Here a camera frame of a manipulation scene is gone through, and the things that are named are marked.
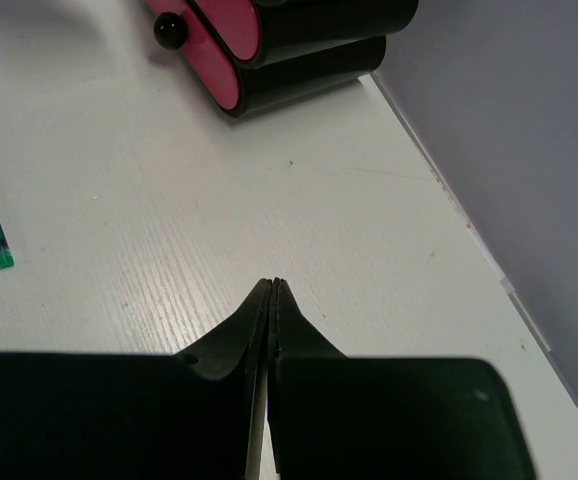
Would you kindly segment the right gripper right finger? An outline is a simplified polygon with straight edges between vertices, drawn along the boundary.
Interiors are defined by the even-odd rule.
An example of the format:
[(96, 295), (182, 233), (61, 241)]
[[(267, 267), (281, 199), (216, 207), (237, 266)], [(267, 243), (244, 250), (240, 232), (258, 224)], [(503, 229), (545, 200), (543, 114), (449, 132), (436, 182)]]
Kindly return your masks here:
[(282, 479), (533, 479), (511, 395), (488, 362), (348, 357), (272, 285), (268, 422)]

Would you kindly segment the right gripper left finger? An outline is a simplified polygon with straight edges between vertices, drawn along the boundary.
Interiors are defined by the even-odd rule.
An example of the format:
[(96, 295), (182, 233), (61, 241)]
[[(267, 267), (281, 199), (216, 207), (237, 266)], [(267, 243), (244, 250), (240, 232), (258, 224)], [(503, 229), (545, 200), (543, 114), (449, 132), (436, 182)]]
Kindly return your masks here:
[(178, 353), (0, 352), (0, 479), (250, 479), (272, 284)]

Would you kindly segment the black drawer cabinet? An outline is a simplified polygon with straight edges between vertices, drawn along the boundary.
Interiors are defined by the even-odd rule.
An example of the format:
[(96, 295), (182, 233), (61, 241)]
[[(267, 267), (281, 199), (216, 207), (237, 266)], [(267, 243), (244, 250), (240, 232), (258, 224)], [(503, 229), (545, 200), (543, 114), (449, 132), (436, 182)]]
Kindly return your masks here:
[(415, 1), (252, 1), (260, 26), (253, 60), (233, 62), (241, 100), (232, 117), (353, 81), (382, 63), (389, 35), (406, 28)]

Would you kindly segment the pink middle drawer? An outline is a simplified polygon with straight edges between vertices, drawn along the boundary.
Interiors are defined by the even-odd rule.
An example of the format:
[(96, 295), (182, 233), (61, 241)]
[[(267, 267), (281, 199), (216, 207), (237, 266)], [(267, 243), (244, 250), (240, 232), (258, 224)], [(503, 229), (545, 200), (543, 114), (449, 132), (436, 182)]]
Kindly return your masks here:
[(237, 59), (254, 59), (260, 46), (260, 26), (251, 0), (196, 0), (195, 5)]

